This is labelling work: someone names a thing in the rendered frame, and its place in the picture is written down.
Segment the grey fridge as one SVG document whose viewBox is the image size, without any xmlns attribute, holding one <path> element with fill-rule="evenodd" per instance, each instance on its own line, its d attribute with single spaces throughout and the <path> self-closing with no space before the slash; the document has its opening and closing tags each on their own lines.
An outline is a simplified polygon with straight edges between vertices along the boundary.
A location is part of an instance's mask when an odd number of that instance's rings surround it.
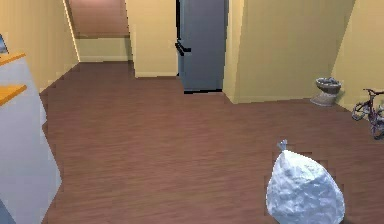
<svg viewBox="0 0 384 224">
<path fill-rule="evenodd" d="M 175 0 L 177 40 L 190 53 L 178 53 L 185 92 L 223 88 L 229 0 Z"/>
</svg>

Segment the white tied rubbish bag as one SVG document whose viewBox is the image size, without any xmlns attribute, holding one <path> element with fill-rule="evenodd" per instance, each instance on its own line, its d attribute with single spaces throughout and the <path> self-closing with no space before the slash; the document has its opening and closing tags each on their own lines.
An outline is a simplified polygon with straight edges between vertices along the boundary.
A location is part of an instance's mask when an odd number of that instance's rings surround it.
<svg viewBox="0 0 384 224">
<path fill-rule="evenodd" d="M 267 212 L 279 224 L 341 224 L 344 196 L 327 169 L 310 157 L 280 149 L 266 187 Z"/>
</svg>

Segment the grey stone plant pot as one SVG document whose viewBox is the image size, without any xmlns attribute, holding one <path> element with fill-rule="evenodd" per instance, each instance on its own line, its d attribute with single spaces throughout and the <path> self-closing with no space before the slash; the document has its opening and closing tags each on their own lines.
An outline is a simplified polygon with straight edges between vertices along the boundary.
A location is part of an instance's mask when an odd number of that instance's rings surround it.
<svg viewBox="0 0 384 224">
<path fill-rule="evenodd" d="M 341 83 L 333 77 L 329 77 L 317 78 L 315 84 L 317 88 L 320 89 L 320 93 L 312 97 L 310 101 L 318 106 L 333 106 L 341 89 Z"/>
</svg>

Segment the white shelf unit orange boards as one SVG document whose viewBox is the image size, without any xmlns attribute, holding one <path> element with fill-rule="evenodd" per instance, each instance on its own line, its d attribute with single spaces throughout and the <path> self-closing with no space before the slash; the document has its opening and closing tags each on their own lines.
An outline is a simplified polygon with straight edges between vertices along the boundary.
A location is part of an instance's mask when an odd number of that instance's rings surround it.
<svg viewBox="0 0 384 224">
<path fill-rule="evenodd" d="M 23 53 L 0 56 L 0 85 L 26 89 L 0 106 L 0 202 L 15 224 L 41 224 L 62 183 L 46 111 Z"/>
</svg>

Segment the small purple bicycle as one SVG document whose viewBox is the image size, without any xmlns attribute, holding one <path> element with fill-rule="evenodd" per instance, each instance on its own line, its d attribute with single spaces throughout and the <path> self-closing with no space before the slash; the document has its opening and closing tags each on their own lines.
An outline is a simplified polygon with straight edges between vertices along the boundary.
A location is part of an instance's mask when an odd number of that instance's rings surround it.
<svg viewBox="0 0 384 224">
<path fill-rule="evenodd" d="M 358 102 L 352 110 L 352 118 L 355 121 L 368 117 L 370 122 L 371 135 L 375 140 L 384 138 L 384 107 L 379 105 L 374 108 L 374 99 L 378 95 L 384 94 L 384 91 L 375 91 L 373 89 L 366 88 L 369 94 L 369 99 L 365 102 Z"/>
</svg>

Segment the blue grey framed object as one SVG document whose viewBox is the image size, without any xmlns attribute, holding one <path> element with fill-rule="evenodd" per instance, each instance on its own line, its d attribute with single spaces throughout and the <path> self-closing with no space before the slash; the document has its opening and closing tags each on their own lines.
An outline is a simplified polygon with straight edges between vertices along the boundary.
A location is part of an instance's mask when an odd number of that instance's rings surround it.
<svg viewBox="0 0 384 224">
<path fill-rule="evenodd" d="M 9 54 L 3 36 L 0 34 L 0 54 Z"/>
</svg>

